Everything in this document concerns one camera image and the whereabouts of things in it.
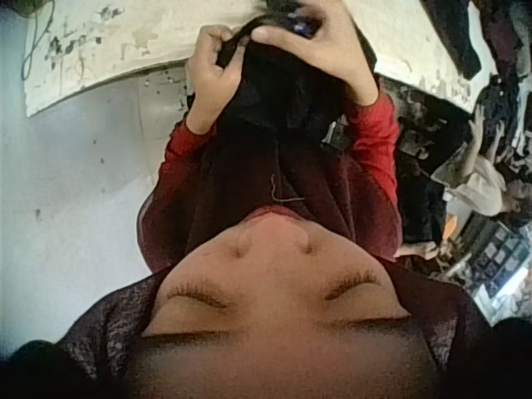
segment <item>nostril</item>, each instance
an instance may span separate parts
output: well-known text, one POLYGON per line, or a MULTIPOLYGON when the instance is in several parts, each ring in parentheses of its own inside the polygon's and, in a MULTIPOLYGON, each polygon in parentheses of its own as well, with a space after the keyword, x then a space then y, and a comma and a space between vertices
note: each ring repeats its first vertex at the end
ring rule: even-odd
POLYGON ((244 251, 239 247, 232 247, 231 255, 233 256, 233 258, 241 259, 244 256, 244 251))
POLYGON ((303 247, 303 253, 305 255, 314 255, 316 253, 316 247, 311 244, 305 245, 303 247))

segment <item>red shirt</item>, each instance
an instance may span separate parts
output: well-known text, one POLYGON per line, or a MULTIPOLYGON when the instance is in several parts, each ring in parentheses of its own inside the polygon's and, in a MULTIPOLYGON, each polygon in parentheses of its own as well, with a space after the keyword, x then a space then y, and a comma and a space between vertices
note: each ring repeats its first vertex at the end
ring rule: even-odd
POLYGON ((154 271, 256 209, 282 205, 393 261, 402 241, 393 152, 398 126, 386 95, 347 110, 354 144, 341 155, 255 131, 171 134, 159 181, 139 215, 139 245, 154 271))
MULTIPOLYGON (((351 106, 347 110, 347 127, 354 138, 353 158, 375 179, 388 198, 397 203, 397 181, 393 152, 399 127, 393 115, 393 104, 386 95, 380 95, 371 106, 351 106)), ((159 169, 164 178, 169 163, 182 155, 189 155, 200 149, 216 135, 216 126, 205 135, 195 135, 185 121, 179 123, 170 134, 166 146, 165 161, 159 169)))

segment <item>table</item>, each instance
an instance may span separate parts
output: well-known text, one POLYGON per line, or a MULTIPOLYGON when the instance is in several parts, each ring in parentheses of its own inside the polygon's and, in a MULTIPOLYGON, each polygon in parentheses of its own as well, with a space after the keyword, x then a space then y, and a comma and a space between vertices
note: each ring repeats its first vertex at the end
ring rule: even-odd
MULTIPOLYGON (((470 37, 482 70, 465 80, 443 47, 419 0, 347 0, 377 54, 376 72, 472 111, 496 73, 470 5, 470 37)), ((201 26, 244 25, 262 13, 261 0, 55 0, 37 12, 37 36, 53 20, 32 55, 25 81, 27 115, 126 74, 182 61, 192 54, 201 26)), ((27 53, 35 19, 28 24, 27 53)))

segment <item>floor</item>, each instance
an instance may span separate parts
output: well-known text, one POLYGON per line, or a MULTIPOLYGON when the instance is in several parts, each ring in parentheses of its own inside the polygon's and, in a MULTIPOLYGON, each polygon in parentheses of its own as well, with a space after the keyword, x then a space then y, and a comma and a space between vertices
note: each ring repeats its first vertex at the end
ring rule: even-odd
POLYGON ((136 244, 183 68, 99 86, 31 118, 20 79, 27 21, 0 8, 1 354, 55 341, 97 299, 149 275, 136 244))

